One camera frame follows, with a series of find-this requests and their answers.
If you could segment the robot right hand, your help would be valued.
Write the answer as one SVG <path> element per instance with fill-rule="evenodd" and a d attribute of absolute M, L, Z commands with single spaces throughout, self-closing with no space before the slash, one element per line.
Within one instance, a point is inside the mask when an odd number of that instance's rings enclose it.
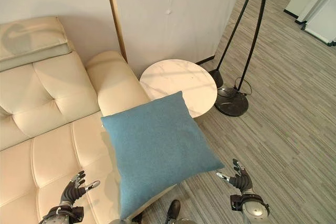
<path fill-rule="evenodd" d="M 221 172 L 216 172 L 216 176 L 239 189 L 241 193 L 252 190 L 253 182 L 244 165 L 239 160 L 233 158 L 233 168 L 237 172 L 235 176 L 228 176 Z"/>

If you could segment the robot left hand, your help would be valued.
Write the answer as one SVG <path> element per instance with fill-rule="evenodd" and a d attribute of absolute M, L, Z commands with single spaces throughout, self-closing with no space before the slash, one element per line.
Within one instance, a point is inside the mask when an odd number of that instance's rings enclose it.
<path fill-rule="evenodd" d="M 86 174 L 84 170 L 74 175 L 61 194 L 60 205 L 72 206 L 76 200 L 100 185 L 100 181 L 96 180 L 89 185 L 84 186 L 85 176 Z"/>

